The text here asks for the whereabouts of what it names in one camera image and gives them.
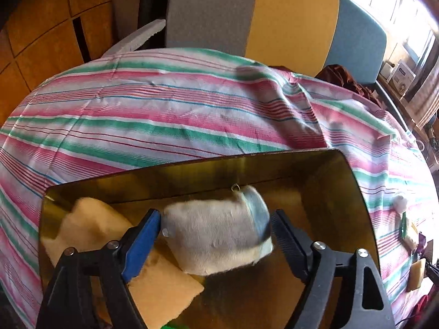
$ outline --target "striped tablecloth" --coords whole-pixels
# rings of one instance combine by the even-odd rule
[[[392,198],[410,196],[427,238],[439,214],[414,137],[389,113],[326,82],[212,50],[131,52],[63,72],[15,109],[0,147],[0,282],[29,328],[42,300],[38,223],[51,185],[184,160],[338,148],[366,201],[396,321],[411,309],[410,258]]]

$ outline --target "gold metal tray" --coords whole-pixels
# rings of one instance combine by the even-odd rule
[[[284,209],[293,225],[313,240],[334,250],[367,249],[379,268],[363,196],[343,154],[335,149],[173,163],[50,187],[43,200],[40,237],[54,238],[61,220],[81,197],[104,201],[137,224],[149,208],[229,197],[234,183],[253,185],[270,211]],[[46,288],[53,266],[41,244],[39,254]],[[204,285],[176,324],[190,329],[284,328],[304,288],[276,244],[273,253],[256,265],[209,276]]]

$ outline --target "wooden cabinet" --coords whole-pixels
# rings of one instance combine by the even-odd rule
[[[0,126],[41,82],[115,42],[110,0],[21,0],[0,31]]]

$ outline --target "clamp jaw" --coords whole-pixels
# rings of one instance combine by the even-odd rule
[[[342,288],[331,329],[395,328],[381,277],[365,249],[348,254],[313,242],[283,210],[271,215],[271,226],[291,272],[305,284],[285,329],[319,328],[334,277],[342,277]],[[99,329],[90,276],[100,279],[114,329],[148,329],[127,283],[139,275],[159,231],[160,213],[150,209],[120,241],[81,253],[67,248],[44,293],[36,329]]]

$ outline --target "cardboard box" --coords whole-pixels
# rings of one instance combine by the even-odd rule
[[[410,70],[410,68],[400,60],[388,77],[387,83],[401,96],[404,96],[415,76],[416,75]]]

